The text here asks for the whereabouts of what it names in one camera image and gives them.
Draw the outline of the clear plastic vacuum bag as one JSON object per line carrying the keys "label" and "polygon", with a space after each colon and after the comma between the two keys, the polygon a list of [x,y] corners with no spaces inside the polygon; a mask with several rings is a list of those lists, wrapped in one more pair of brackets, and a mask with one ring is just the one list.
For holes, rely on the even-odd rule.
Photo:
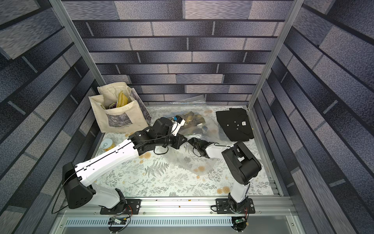
{"label": "clear plastic vacuum bag", "polygon": [[213,169],[217,161],[223,159],[223,149],[232,144],[216,118],[216,112],[221,110],[225,108],[209,106],[202,101],[181,101],[171,102],[165,111],[158,113],[169,119],[177,115],[186,121],[178,133],[187,141],[178,150],[170,147],[164,155],[166,161],[198,176]]}

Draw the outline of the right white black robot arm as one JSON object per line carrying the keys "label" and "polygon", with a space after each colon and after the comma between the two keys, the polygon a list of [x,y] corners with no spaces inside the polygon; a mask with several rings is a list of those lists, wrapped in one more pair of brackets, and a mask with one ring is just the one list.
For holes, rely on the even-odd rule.
{"label": "right white black robot arm", "polygon": [[188,143],[193,151],[198,152],[198,157],[224,160],[235,179],[233,188],[228,194],[227,205],[219,206],[219,209],[230,208],[233,213],[237,214],[241,211],[246,214],[255,213],[254,204],[248,198],[247,192],[250,181],[258,175],[262,166],[247,146],[241,141],[233,145],[222,145],[195,137],[189,139]]}

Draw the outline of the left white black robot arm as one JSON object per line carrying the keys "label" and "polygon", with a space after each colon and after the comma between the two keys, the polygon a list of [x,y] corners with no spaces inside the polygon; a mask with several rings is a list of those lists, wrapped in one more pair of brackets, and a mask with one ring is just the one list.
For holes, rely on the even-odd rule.
{"label": "left white black robot arm", "polygon": [[71,162],[65,164],[62,180],[69,209],[93,204],[111,210],[124,210],[127,202],[122,192],[98,186],[95,181],[118,165],[153,151],[157,146],[179,149],[187,141],[178,133],[184,124],[185,120],[180,116],[175,116],[173,120],[159,118],[152,127],[133,133],[118,146],[94,159],[77,165]]}

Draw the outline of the aluminium front rail frame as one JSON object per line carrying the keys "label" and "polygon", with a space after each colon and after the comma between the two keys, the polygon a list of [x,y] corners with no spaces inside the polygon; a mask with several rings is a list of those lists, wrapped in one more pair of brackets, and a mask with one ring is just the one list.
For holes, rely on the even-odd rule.
{"label": "aluminium front rail frame", "polygon": [[[75,210],[65,210],[58,214],[51,230],[52,234],[62,234],[68,228],[103,229],[124,233],[136,228],[190,228],[227,227],[232,231],[232,217],[244,217],[247,227],[243,232],[304,234],[295,207],[289,197],[254,196],[254,214],[217,214],[216,199],[223,197],[175,197],[175,198],[135,198],[141,199],[139,214],[101,215],[100,208],[85,205]],[[128,218],[126,225],[109,226],[110,217]]]}

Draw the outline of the yellow snack packet in tote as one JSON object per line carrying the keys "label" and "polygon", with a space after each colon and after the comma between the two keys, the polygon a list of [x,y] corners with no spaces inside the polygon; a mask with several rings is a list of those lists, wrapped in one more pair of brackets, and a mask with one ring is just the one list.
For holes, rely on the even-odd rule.
{"label": "yellow snack packet in tote", "polygon": [[116,108],[123,107],[123,106],[127,105],[128,102],[129,102],[128,98],[126,97],[124,92],[120,91],[120,93],[118,95],[117,103],[116,103]]}

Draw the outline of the black tray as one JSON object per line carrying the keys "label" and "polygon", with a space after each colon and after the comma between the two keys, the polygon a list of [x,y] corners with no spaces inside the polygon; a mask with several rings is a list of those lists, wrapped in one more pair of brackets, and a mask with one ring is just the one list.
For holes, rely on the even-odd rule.
{"label": "black tray", "polygon": [[217,122],[230,141],[249,141],[254,138],[249,117],[245,109],[229,108],[216,112]]}

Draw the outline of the small circuit board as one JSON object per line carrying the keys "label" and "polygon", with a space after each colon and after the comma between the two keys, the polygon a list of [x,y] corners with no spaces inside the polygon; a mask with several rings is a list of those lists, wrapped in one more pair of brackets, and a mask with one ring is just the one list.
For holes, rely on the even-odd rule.
{"label": "small circuit board", "polygon": [[243,232],[247,227],[247,220],[244,217],[232,217],[232,229],[236,232]]}
{"label": "small circuit board", "polygon": [[110,217],[108,220],[108,225],[115,226],[115,225],[126,225],[128,222],[128,218],[125,217]]}

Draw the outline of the yellow black plaid shirt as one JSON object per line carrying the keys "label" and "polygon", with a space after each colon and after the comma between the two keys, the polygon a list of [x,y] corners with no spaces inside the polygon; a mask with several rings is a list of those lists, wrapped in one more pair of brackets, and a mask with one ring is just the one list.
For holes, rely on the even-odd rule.
{"label": "yellow black plaid shirt", "polygon": [[208,131],[204,117],[195,112],[188,112],[179,115],[185,120],[185,124],[179,129],[178,133],[189,136],[196,134],[205,134]]}

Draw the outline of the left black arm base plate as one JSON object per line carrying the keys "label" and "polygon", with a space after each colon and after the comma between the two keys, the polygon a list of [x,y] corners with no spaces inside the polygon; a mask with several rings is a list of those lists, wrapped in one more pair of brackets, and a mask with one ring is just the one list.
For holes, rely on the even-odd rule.
{"label": "left black arm base plate", "polygon": [[137,215],[139,214],[141,199],[126,199],[121,201],[113,208],[101,207],[101,215]]}

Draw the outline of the left small circuit board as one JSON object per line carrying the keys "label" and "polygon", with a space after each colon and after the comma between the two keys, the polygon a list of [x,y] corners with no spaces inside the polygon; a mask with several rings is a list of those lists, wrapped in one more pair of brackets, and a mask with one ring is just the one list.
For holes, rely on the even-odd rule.
{"label": "left small circuit board", "polygon": [[126,225],[128,222],[128,218],[125,217],[110,217],[108,220],[108,225],[115,226],[115,225]]}

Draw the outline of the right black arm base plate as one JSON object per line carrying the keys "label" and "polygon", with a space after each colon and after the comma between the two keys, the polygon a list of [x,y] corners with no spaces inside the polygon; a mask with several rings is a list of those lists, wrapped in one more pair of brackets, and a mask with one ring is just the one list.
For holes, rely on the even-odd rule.
{"label": "right black arm base plate", "polygon": [[215,202],[217,214],[254,214],[256,212],[253,200],[250,198],[240,203],[234,199],[216,199]]}

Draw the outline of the beige canvas tote bag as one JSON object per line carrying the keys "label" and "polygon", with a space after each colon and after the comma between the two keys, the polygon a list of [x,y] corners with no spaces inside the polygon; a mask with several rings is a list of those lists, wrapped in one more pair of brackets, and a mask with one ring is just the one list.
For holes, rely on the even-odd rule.
{"label": "beige canvas tote bag", "polygon": [[[152,117],[134,88],[125,82],[98,87],[99,95],[89,97],[96,122],[103,133],[131,133],[151,124]],[[128,104],[116,108],[120,91]]]}

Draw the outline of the right small circuit board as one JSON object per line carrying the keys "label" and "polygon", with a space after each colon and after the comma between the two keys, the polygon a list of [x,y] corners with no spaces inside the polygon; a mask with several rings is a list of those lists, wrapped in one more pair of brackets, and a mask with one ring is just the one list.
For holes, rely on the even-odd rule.
{"label": "right small circuit board", "polygon": [[244,217],[232,217],[232,229],[236,232],[243,232],[247,227],[247,220]]}

